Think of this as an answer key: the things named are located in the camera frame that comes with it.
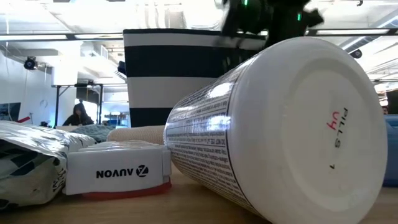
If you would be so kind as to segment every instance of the white box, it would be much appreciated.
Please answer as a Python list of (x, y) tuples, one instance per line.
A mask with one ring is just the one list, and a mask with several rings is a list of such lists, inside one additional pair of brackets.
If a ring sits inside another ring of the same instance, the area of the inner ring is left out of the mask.
[(160, 186), (170, 179), (170, 151), (152, 143), (68, 155), (67, 195), (90, 192), (125, 192)]

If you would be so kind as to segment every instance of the plastic bag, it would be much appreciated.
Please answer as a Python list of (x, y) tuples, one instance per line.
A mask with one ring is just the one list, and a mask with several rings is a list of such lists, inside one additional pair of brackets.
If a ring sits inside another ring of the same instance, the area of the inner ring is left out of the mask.
[(94, 143), (82, 134), (0, 121), (0, 210), (49, 202), (64, 186), (68, 153)]

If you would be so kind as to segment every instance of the black object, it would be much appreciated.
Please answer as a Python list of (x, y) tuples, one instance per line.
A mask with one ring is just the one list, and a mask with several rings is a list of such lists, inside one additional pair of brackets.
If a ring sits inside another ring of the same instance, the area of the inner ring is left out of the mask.
[(398, 91), (388, 91), (386, 94), (388, 101), (388, 113), (398, 114)]
[(54, 128), (56, 128), (57, 124), (58, 124), (58, 108), (60, 106), (60, 89), (61, 89), (61, 86), (57, 86), (57, 98), (55, 100), (55, 122), (54, 122)]
[(239, 30), (253, 34), (268, 30), (265, 47), (289, 38), (304, 36), (308, 27), (323, 22), (317, 9), (312, 12), (304, 10), (309, 1), (224, 0), (224, 4), (229, 2), (229, 12), (221, 33), (236, 37)]
[(17, 121), (20, 109), (21, 109), (21, 103), (0, 104), (0, 121), (10, 121), (10, 120)]
[(353, 58), (359, 59), (362, 57), (362, 51), (357, 49), (350, 53)]
[(118, 66), (118, 72), (126, 74), (126, 63), (120, 61)]
[(45, 122), (45, 121), (42, 121), (42, 122), (40, 122), (40, 126), (41, 127), (48, 127), (49, 124), (47, 122)]
[(36, 70), (37, 69), (36, 57), (28, 57), (24, 63), (24, 68), (27, 70)]

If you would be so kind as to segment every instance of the fine print label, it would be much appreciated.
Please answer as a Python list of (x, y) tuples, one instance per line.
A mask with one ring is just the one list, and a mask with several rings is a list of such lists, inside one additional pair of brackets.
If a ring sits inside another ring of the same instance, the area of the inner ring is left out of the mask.
[(172, 151), (174, 164), (185, 175), (260, 215), (236, 180), (227, 139), (231, 94), (251, 61), (177, 103), (167, 121), (165, 142)]

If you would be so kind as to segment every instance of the red base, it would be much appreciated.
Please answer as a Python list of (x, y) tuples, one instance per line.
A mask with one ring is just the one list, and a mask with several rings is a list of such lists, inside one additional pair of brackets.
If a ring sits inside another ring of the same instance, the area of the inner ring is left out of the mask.
[(84, 198), (90, 200), (112, 200), (121, 198), (141, 197), (148, 195), (158, 195), (166, 193), (172, 187), (171, 181), (157, 187), (142, 190), (132, 190), (129, 192), (93, 192), (82, 194)]

